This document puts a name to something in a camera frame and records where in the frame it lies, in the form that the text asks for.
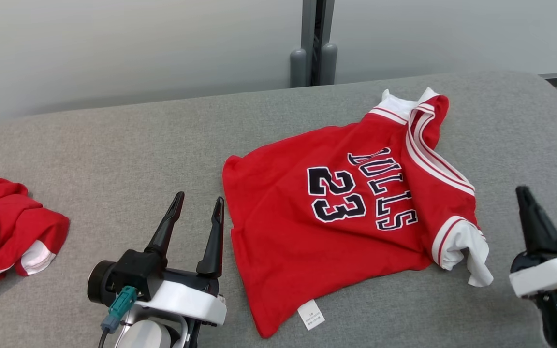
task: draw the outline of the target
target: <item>crumpled red cloth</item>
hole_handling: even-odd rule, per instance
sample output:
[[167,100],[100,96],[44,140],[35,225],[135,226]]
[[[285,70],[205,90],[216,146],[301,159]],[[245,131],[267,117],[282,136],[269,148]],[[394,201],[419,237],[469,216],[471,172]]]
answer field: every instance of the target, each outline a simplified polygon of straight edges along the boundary
[[59,253],[69,220],[27,196],[27,187],[0,178],[0,280],[14,267],[29,276]]

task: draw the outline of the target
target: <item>gray cylindrical hinge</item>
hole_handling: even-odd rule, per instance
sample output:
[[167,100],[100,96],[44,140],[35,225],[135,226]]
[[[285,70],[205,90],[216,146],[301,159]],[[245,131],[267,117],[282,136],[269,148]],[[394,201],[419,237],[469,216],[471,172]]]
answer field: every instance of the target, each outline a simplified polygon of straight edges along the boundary
[[327,43],[321,48],[319,59],[319,85],[334,85],[334,73],[337,68],[338,47]]
[[294,49],[289,55],[290,88],[307,86],[307,52],[302,48]]

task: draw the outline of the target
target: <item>clothing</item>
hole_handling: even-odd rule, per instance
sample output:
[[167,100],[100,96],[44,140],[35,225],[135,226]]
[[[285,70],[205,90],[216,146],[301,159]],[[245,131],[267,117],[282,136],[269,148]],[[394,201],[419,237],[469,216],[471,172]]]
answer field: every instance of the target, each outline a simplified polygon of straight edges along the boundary
[[44,270],[59,253],[68,218],[27,197],[27,188],[0,178],[0,279],[14,266],[19,275]]
[[261,337],[305,302],[469,248],[469,284],[493,277],[474,187],[433,151],[448,99],[386,90],[358,123],[327,126],[231,156],[223,184],[232,241]]

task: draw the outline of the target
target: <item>white wall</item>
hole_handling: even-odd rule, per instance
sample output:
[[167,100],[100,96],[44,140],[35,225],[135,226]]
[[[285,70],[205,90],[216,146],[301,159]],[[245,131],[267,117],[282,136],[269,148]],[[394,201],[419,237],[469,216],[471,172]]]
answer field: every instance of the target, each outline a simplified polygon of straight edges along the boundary
[[557,73],[557,0],[335,0],[336,83],[482,69]]
[[298,0],[0,0],[0,120],[287,88]]

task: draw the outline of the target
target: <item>black cable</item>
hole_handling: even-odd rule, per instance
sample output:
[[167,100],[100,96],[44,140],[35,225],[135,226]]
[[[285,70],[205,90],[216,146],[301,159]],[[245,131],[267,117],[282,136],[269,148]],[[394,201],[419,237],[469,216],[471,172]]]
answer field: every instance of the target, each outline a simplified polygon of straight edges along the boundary
[[104,347],[104,340],[106,339],[106,335],[109,334],[109,330],[107,328],[102,331],[102,336],[100,336],[100,342],[98,342],[98,348]]

